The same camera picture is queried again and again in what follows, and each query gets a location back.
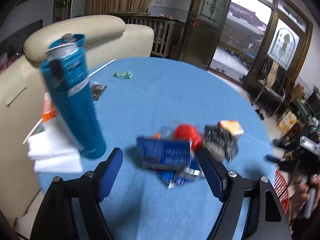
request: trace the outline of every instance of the tiled floor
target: tiled floor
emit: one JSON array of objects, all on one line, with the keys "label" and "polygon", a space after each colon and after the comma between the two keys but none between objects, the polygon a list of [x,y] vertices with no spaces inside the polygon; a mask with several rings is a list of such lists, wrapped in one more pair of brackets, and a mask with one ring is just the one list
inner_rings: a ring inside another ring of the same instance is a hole
[{"label": "tiled floor", "polygon": [[[213,73],[210,73],[214,76],[216,76],[217,78],[220,78],[221,80],[223,80],[226,84],[228,84],[229,86],[231,86],[233,89],[235,89],[240,95],[242,95],[248,102],[250,102],[248,93],[243,90],[241,87],[238,87],[237,85],[231,83],[230,81],[227,81]],[[281,133],[279,132],[279,130],[276,128],[276,120],[272,119],[272,118],[266,118],[263,121],[266,130],[268,132],[268,135],[270,137],[270,140],[274,139],[274,138],[279,138],[281,137]],[[283,155],[283,151],[274,148],[274,155],[277,157],[282,157]],[[15,227],[14,230],[17,231],[18,233],[22,234],[23,236],[30,238],[30,234],[31,234],[31,230],[32,230],[32,225],[33,222],[35,220],[36,214],[38,212],[38,209],[41,205],[41,202],[44,198],[44,195],[42,192],[39,192],[38,195],[34,198],[33,202],[31,203],[31,205],[28,208],[28,211],[26,212],[26,214],[21,217],[18,218],[16,220],[15,223]]]},{"label": "tiled floor", "polygon": [[248,73],[248,69],[241,63],[237,56],[231,55],[223,49],[217,48],[216,52],[214,53],[213,59],[226,66],[231,67],[242,75],[247,75]]},{"label": "tiled floor", "polygon": [[231,55],[219,47],[216,49],[210,68],[221,71],[237,81],[243,75],[247,75],[249,71],[237,56]]}]

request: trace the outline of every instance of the glass door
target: glass door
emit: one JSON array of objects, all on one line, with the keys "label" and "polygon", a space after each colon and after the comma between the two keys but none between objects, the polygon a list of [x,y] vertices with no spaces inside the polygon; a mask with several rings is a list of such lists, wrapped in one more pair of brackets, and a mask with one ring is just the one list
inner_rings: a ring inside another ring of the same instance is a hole
[{"label": "glass door", "polygon": [[231,0],[191,0],[180,61],[208,70]]},{"label": "glass door", "polygon": [[259,0],[231,0],[210,69],[242,82],[267,33],[270,7]]}]

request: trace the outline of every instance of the snack package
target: snack package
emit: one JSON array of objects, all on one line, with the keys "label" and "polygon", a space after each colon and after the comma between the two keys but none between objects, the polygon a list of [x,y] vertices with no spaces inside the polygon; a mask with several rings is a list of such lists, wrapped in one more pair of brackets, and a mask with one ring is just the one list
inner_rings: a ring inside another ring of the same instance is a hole
[{"label": "snack package", "polygon": [[92,96],[93,96],[93,103],[97,103],[99,97],[101,94],[107,89],[107,86],[98,83],[98,82],[93,82],[91,84],[91,90],[92,90]]},{"label": "snack package", "polygon": [[[171,139],[171,136],[177,139],[177,141],[173,141]],[[179,125],[173,133],[171,128],[162,127],[159,132],[153,135],[153,138],[154,139],[161,138],[164,141],[171,141],[171,142],[182,143],[182,144],[185,144],[187,141],[190,141],[189,147],[192,142],[192,148],[195,148],[196,150],[202,147],[202,137],[199,135],[197,129],[190,124]],[[189,163],[185,162],[184,166],[181,165],[180,168],[177,168],[174,170],[171,168],[164,170],[159,165],[152,165],[150,167],[149,163],[147,163],[146,158],[142,156],[142,159],[144,161],[143,167],[147,167],[147,168],[157,167],[157,169],[155,169],[157,176],[162,180],[164,184],[168,186],[168,188],[181,186],[181,185],[190,183],[194,180],[204,178],[204,174],[201,170],[199,162],[193,150],[190,148],[189,148],[189,156],[191,158]],[[176,154],[174,154],[174,158],[179,159],[179,157]]]},{"label": "snack package", "polygon": [[52,102],[52,98],[49,92],[44,93],[43,105],[42,105],[42,125],[48,130],[57,125],[56,110]]},{"label": "snack package", "polygon": [[137,138],[143,168],[180,171],[190,166],[190,142],[171,139]]}]

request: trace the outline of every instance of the round table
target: round table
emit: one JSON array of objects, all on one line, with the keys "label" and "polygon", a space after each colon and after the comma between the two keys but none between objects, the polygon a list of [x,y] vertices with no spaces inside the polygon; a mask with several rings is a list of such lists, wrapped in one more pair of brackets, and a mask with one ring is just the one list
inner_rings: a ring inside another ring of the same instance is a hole
[{"label": "round table", "polygon": [[[131,79],[113,77],[125,71],[133,73]],[[272,147],[262,121],[240,94],[209,72],[168,59],[129,58],[111,63],[91,81],[108,86],[95,105],[107,151],[97,160],[83,158],[83,173],[106,160],[114,147],[122,149],[123,164],[109,197],[100,204],[116,240],[206,239],[221,208],[205,179],[168,189],[151,170],[142,169],[137,136],[152,136],[180,123],[203,132],[207,124],[238,120],[244,135],[238,141],[238,156],[224,163],[226,168],[243,178],[267,176],[273,183],[275,166],[264,160]],[[38,174],[43,192],[54,175]],[[64,180],[81,176],[58,175]],[[79,232],[86,239],[79,204],[73,204]],[[241,238],[247,207],[245,199],[234,239]]]}]

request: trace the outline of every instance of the black electronic device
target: black electronic device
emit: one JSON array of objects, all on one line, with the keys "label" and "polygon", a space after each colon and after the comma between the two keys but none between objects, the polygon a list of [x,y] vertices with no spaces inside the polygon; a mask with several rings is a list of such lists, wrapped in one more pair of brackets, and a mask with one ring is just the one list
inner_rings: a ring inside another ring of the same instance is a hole
[{"label": "black electronic device", "polygon": [[303,208],[300,210],[299,217],[309,219],[312,213],[313,202],[316,195],[316,189],[310,180],[320,174],[320,144],[319,144],[320,128],[312,120],[308,120],[302,133],[289,140],[281,138],[274,139],[273,145],[290,152],[290,159],[280,160],[271,155],[267,155],[268,161],[276,163],[281,171],[286,171],[294,176],[301,176],[302,182],[309,186],[308,193],[310,198],[307,200]]},{"label": "black electronic device", "polygon": [[[197,155],[213,195],[223,203],[207,240],[232,240],[244,197],[250,198],[250,204],[242,239],[291,239],[284,211],[267,177],[244,179],[235,171],[227,171],[206,148]],[[36,216],[30,240],[79,239],[71,198],[79,198],[89,239],[113,240],[99,202],[109,195],[122,159],[122,151],[115,148],[106,161],[79,179],[63,181],[54,177]]]}]

